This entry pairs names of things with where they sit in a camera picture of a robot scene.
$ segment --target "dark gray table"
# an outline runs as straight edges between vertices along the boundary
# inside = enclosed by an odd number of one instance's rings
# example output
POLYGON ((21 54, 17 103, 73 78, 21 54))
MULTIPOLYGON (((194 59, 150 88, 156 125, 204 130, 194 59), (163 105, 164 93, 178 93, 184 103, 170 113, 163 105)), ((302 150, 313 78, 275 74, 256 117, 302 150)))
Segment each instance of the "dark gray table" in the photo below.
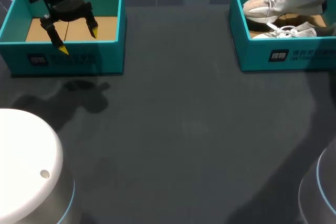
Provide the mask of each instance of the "dark gray table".
POLYGON ((59 134, 82 224, 293 223, 336 135, 336 75, 242 73, 227 6, 127 15, 122 76, 12 79, 0 64, 0 106, 59 134))

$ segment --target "black label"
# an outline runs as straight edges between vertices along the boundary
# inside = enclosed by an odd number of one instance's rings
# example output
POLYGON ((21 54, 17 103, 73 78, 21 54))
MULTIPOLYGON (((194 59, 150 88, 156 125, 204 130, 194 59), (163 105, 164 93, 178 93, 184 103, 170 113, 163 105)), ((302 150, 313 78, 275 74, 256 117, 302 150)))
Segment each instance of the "black label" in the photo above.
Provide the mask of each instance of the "black label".
POLYGON ((269 56, 268 62, 281 62, 285 61, 288 56, 289 50, 272 50, 271 55, 269 56))
POLYGON ((27 54, 30 63, 33 66, 47 66, 48 61, 44 54, 27 54))

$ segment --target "shoe box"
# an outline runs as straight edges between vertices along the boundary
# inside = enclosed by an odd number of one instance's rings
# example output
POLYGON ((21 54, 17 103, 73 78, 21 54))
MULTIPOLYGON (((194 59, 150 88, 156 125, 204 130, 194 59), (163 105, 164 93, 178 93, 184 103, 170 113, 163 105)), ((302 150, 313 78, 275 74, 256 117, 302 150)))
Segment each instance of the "shoe box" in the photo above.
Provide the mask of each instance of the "shoe box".
POLYGON ((124 0, 90 1, 98 22, 98 39, 84 18, 56 22, 69 55, 55 48, 40 18, 48 13, 43 1, 13 0, 0 30, 0 54, 15 76, 96 75, 122 73, 126 16, 124 0))
MULTIPOLYGON (((229 23, 240 69, 300 70, 336 68, 336 37, 253 39, 271 29, 266 24, 245 18, 243 4, 247 0, 231 0, 229 23)), ((318 27, 336 22, 336 0, 328 0, 322 15, 282 15, 273 24, 277 27, 299 26, 309 22, 318 27)))

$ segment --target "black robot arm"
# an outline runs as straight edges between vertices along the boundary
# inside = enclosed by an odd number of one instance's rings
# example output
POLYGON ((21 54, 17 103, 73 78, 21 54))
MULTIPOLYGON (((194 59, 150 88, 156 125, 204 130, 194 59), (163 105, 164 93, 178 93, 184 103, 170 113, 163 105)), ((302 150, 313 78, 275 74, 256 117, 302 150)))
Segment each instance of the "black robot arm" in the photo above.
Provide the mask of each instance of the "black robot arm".
POLYGON ((79 18, 85 18, 93 38, 97 38, 98 23, 92 13, 92 5, 84 0, 43 0, 49 14, 40 19, 41 26, 47 31, 52 44, 68 54, 63 41, 55 30, 54 23, 57 21, 71 22, 79 18))

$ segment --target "pair of sneakers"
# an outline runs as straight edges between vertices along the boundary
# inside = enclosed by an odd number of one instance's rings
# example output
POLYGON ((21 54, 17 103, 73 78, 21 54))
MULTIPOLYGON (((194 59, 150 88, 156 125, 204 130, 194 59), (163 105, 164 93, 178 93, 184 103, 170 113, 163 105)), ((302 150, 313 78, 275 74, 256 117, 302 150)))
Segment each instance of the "pair of sneakers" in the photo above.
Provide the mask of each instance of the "pair of sneakers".
POLYGON ((274 31, 261 34, 254 38, 292 38, 316 37, 317 28, 309 23, 298 27, 285 26, 278 28, 272 23, 286 13, 299 15, 319 15, 323 13, 323 4, 326 0, 248 0, 243 5, 247 19, 267 24, 274 31))

